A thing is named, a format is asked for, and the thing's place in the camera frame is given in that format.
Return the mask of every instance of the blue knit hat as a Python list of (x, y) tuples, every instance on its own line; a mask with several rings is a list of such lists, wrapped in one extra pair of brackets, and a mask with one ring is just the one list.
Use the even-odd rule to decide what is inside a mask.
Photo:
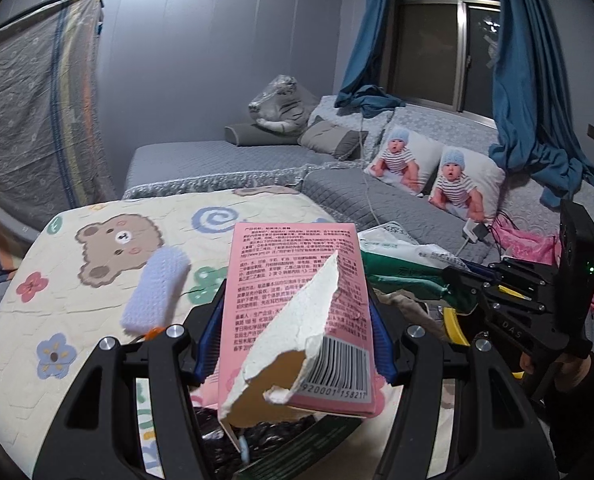
[(466, 162), (463, 160), (463, 153), (459, 150), (450, 150), (445, 152), (442, 156), (442, 168), (446, 164), (457, 164), (461, 168), (461, 171), (466, 169)]
[(392, 128), (391, 134), (388, 136), (388, 142), (391, 142), (391, 140), (401, 140), (407, 144), (409, 137), (410, 133), (407, 128), (404, 128), (403, 126), (395, 126)]

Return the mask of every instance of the bear ear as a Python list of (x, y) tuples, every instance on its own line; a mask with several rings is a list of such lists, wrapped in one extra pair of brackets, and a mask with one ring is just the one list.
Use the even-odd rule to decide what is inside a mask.
[(120, 270), (111, 269), (108, 265), (87, 262), (82, 265), (77, 277), (84, 285), (98, 288), (99, 286), (112, 283), (120, 272)]
[(84, 225), (77, 234), (75, 235), (75, 240), (77, 240), (81, 244), (85, 244), (86, 241), (97, 231), (100, 230), (101, 224), (99, 222), (89, 225)]

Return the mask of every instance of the blue curtain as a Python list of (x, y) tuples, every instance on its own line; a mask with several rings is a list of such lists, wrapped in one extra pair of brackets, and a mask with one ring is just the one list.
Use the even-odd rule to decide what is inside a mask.
[(359, 108), (366, 118), (405, 103), (376, 86), (388, 0), (366, 0), (366, 12), (335, 107)]
[(499, 144), (490, 157), (509, 172), (528, 171), (546, 189), (541, 203), (559, 206), (594, 165), (574, 134), (568, 80), (547, 0), (501, 0), (498, 60), (493, 73)]

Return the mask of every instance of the striped shirt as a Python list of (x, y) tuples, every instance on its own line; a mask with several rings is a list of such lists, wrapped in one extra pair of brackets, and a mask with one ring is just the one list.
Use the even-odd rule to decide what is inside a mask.
[(473, 189), (477, 189), (477, 186), (475, 186), (470, 177), (463, 173), (457, 180), (453, 180), (452, 182), (440, 173), (437, 179), (437, 187), (443, 191), (448, 201), (457, 207), (465, 207), (470, 192)]
[(386, 166), (392, 173), (400, 173), (401, 170), (408, 166), (408, 162), (415, 160), (413, 154), (407, 148), (397, 153), (392, 153), (391, 150), (386, 149), (381, 157), (386, 161)]

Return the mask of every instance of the silver bolt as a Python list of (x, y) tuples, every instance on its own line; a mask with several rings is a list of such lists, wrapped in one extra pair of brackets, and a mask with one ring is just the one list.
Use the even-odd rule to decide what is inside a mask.
[(493, 348), (488, 339), (477, 339), (475, 341), (475, 347), (480, 352), (490, 352), (490, 350)]
[(102, 350), (110, 350), (115, 346), (116, 340), (114, 337), (106, 336), (100, 341), (100, 348)]
[(170, 325), (166, 329), (166, 335), (173, 339), (180, 337), (184, 334), (184, 327), (181, 325)]
[(426, 335), (426, 330), (424, 330), (424, 328), (419, 325), (410, 325), (407, 332), (408, 335), (414, 339), (419, 339), (420, 337)]

